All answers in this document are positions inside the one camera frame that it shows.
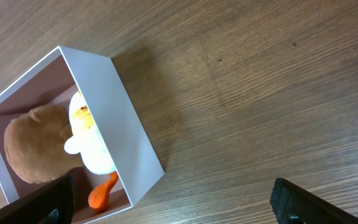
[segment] brown plush toy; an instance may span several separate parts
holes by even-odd
[[[63,148],[72,135],[63,106],[40,106],[6,127],[6,159],[14,172],[28,183],[55,180],[84,165],[79,154],[68,154]]]

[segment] orange object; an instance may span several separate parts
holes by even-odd
[[[95,187],[89,194],[88,203],[89,206],[95,209],[97,212],[103,212],[107,209],[109,203],[110,190],[118,181],[117,171],[110,174],[110,179],[105,183]]]

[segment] white stuffed duck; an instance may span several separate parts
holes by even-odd
[[[94,174],[114,172],[116,167],[80,92],[71,99],[68,114],[73,136],[66,141],[65,151],[80,152],[86,168]]]

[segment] open box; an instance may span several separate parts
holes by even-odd
[[[109,208],[97,214],[86,204],[90,191],[108,175],[73,169],[77,208],[73,222],[92,222],[132,208],[164,171],[108,57],[57,47],[0,94],[0,186],[8,203],[43,184],[21,180],[6,161],[4,131],[11,119],[46,104],[68,107],[80,90],[119,175]]]

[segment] wooden floor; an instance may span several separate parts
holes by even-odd
[[[113,58],[166,169],[100,223],[275,223],[277,177],[358,216],[358,0],[0,0],[0,91],[56,45]]]

